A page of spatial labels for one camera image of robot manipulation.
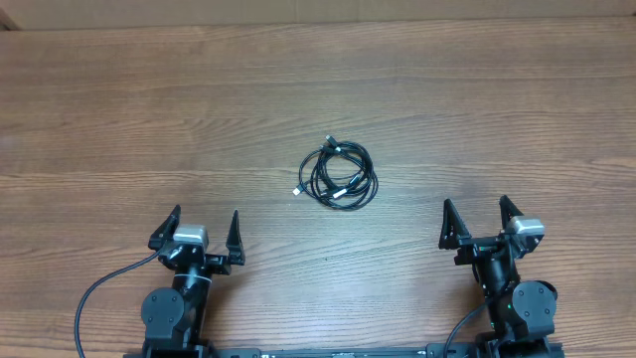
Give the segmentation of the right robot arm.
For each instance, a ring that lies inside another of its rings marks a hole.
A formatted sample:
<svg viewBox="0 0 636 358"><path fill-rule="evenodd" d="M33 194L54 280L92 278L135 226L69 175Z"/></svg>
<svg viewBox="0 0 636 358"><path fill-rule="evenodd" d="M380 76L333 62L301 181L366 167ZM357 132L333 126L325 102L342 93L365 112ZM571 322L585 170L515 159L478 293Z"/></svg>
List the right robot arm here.
<svg viewBox="0 0 636 358"><path fill-rule="evenodd" d="M523 281L516 261L533 252L546 227L527 216L511 199L499 199L502 229L489 237L473 237L449 199L443 203L438 247L454 250L454 263L470 266L482 289L484 302L467 313L448 334L440 348L442 357L557 358L564 355L560 343L551 343L555 332L557 289L544 280ZM459 330L487 311L491 330L472 343L455 343Z"/></svg>

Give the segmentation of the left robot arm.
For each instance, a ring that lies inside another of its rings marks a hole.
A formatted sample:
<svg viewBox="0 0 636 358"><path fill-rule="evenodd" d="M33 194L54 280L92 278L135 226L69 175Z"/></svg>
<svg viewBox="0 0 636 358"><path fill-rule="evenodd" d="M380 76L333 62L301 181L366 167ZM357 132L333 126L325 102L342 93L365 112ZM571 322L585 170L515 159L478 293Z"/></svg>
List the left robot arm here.
<svg viewBox="0 0 636 358"><path fill-rule="evenodd" d="M213 343L201 337L212 277L229 275L233 266L245 264L239 233L239 213L233 212L226 239L228 252L207 252L208 230L203 225L182 224L176 206L150 236L148 247L157 260L174 273L169 287L151 291L141 305L145 324L144 357L217 357Z"/></svg>

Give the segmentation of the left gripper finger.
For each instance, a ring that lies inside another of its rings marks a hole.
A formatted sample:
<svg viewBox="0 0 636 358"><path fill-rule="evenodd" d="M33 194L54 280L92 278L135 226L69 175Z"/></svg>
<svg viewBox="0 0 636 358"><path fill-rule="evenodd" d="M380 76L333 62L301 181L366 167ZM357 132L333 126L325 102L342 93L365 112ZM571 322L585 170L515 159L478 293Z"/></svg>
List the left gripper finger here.
<svg viewBox="0 0 636 358"><path fill-rule="evenodd" d="M228 249L228 259L231 265L243 266L245 264L245 253L239 232L239 211L233 213L232 222L226 240Z"/></svg>
<svg viewBox="0 0 636 358"><path fill-rule="evenodd" d="M159 251L167 242L173 240L174 233L180 224L181 206L176 205L167 219L151 234L148 248Z"/></svg>

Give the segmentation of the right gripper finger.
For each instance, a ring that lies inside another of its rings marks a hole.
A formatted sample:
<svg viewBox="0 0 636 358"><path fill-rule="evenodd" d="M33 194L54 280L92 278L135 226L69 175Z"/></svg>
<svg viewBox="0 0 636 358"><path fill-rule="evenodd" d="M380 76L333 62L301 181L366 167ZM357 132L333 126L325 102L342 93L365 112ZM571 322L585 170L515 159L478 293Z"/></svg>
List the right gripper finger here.
<svg viewBox="0 0 636 358"><path fill-rule="evenodd" d="M452 200L446 199L443 202L443 218L438 247L442 250L456 250L470 240L470 232L459 216Z"/></svg>
<svg viewBox="0 0 636 358"><path fill-rule="evenodd" d="M499 199L502 228L504 230L516 230L519 220L524 218L524 214L517 208L512 200L503 195Z"/></svg>

